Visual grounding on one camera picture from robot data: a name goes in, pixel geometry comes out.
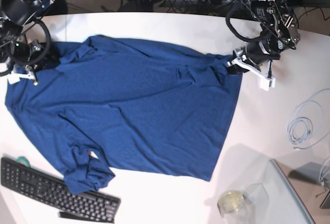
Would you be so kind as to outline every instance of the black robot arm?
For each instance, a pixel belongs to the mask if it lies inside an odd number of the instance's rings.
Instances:
[[[248,9],[253,18],[260,22],[262,32],[259,37],[244,37],[230,23],[230,18],[242,7]],[[284,50],[295,50],[300,41],[293,17],[293,10],[288,8],[286,0],[237,0],[227,14],[226,23],[233,34],[246,44],[234,50],[232,60],[228,61],[228,72],[252,72],[260,77],[262,89],[269,90],[270,87],[275,87],[273,61],[279,60]],[[263,63],[268,63],[267,73],[261,72],[260,66]]]
[[[0,14],[0,76],[8,76],[9,83],[15,83],[20,78],[38,81],[34,73],[38,66],[43,65],[51,47],[51,36],[42,17],[47,8],[55,0],[2,0]],[[22,41],[23,27],[29,23],[41,26],[45,32],[46,43],[41,45],[37,39],[29,43]]]

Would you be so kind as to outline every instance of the blue shirt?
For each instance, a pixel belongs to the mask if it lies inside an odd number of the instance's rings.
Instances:
[[[61,64],[38,86],[8,85],[6,106],[72,193],[107,186],[109,167],[210,180],[241,84],[231,56],[101,36],[54,45]]]

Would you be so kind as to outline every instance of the black keyboard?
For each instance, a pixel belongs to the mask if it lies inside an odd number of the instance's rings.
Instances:
[[[73,195],[63,180],[5,157],[1,159],[1,184],[84,220],[112,223],[120,205],[120,199],[94,191]]]

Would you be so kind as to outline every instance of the glass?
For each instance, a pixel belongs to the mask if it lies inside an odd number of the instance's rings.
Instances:
[[[225,192],[219,198],[218,208],[226,224],[248,223],[249,211],[242,192],[235,190]]]

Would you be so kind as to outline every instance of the table surface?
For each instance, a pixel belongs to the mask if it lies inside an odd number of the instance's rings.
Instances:
[[[202,53],[231,54],[242,46],[218,17],[170,13],[91,13],[45,17],[54,41],[83,42],[91,35],[139,38],[184,45]],[[246,36],[256,36],[255,22],[233,20]],[[122,204],[117,224],[127,223],[222,223],[217,200],[226,190],[244,190],[262,177],[269,158],[289,168],[320,164],[329,156],[328,139],[319,145],[297,151],[287,141],[286,123],[294,108],[314,92],[330,88],[330,37],[301,32],[296,51],[285,51],[274,63],[276,87],[266,92],[259,88],[252,73],[243,76],[236,111],[224,147],[210,182],[156,173],[113,169],[116,177],[101,191],[118,196]],[[33,28],[28,37],[43,40],[41,29]],[[4,106],[7,82],[0,78],[0,153],[25,156],[43,171],[61,177],[28,141]],[[318,98],[325,113],[330,93]],[[59,219],[57,210],[0,187],[6,203],[19,224],[82,223]],[[325,212],[313,216],[316,223]]]

